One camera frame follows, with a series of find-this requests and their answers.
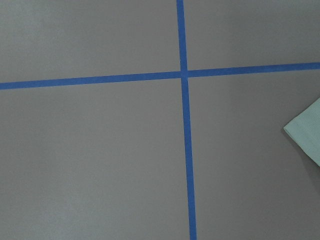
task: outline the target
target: gray floor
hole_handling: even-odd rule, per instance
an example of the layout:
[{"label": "gray floor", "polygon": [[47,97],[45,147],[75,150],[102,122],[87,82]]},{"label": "gray floor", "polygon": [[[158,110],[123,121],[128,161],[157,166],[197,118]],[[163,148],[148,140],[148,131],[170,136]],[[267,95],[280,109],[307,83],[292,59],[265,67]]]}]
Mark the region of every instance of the gray floor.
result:
[{"label": "gray floor", "polygon": [[[185,0],[188,67],[320,61],[320,1]],[[2,0],[0,83],[179,71],[174,0]],[[191,78],[199,240],[320,237],[283,126],[320,71]],[[189,239],[179,79],[0,91],[0,238]]]}]

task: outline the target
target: horizontal blue line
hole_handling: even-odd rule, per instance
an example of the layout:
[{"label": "horizontal blue line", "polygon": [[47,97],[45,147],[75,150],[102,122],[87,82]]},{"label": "horizontal blue line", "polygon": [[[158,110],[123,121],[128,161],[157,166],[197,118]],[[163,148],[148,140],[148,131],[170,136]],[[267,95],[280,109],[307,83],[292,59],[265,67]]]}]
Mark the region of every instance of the horizontal blue line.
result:
[{"label": "horizontal blue line", "polygon": [[[317,69],[320,70],[320,62],[264,65],[264,66],[242,66],[242,67],[229,67],[229,68],[189,70],[188,77],[196,78],[196,77],[209,77],[209,76],[258,74],[258,73],[273,73],[273,72],[317,70]],[[41,88],[41,87],[68,86],[68,85],[84,85],[84,84],[119,83],[119,82],[133,82],[133,81],[145,81],[145,80],[160,80],[160,79],[179,79],[179,78],[181,78],[180,71],[168,71],[168,72],[138,73],[138,74],[111,75],[111,76],[63,78],[63,79],[51,79],[51,80],[15,81],[15,82],[0,83],[0,90]]]},{"label": "horizontal blue line", "polygon": [[178,79],[181,77],[180,71],[169,72],[154,72],[154,73],[139,73],[111,76],[90,76],[78,78],[64,78],[51,80],[34,80],[34,81],[15,81],[0,83],[0,90],[6,89],[26,89],[68,85],[84,85],[84,84],[101,84],[101,83],[119,83],[133,82],[145,80],[160,80],[160,79]]},{"label": "horizontal blue line", "polygon": [[189,70],[189,78],[320,69],[320,62]]}]

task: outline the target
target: gray surface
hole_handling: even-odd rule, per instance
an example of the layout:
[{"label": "gray surface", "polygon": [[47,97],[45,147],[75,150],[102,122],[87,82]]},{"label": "gray surface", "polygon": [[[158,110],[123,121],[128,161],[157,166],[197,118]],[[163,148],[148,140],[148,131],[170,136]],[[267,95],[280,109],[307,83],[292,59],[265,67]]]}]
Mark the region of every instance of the gray surface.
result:
[{"label": "gray surface", "polygon": [[1,91],[1,239],[188,239],[180,88]]},{"label": "gray surface", "polygon": [[320,62],[318,0],[185,0],[189,69]]},{"label": "gray surface", "polygon": [[320,237],[320,167],[283,131],[320,71],[190,79],[199,240]]},{"label": "gray surface", "polygon": [[1,0],[0,82],[177,71],[172,0]]}]

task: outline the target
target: green cloth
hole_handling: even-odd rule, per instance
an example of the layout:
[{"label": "green cloth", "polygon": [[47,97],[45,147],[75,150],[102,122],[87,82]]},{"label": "green cloth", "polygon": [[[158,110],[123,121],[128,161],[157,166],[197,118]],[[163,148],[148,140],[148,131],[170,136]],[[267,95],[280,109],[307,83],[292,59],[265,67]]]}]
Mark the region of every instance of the green cloth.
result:
[{"label": "green cloth", "polygon": [[320,166],[320,98],[283,129]]}]

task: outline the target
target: light green napkin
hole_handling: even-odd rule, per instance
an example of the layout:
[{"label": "light green napkin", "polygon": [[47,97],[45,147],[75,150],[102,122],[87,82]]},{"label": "light green napkin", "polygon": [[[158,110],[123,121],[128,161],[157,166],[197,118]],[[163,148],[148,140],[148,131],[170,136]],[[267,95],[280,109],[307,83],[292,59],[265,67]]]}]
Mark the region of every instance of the light green napkin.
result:
[{"label": "light green napkin", "polygon": [[283,129],[320,166],[320,98]]}]

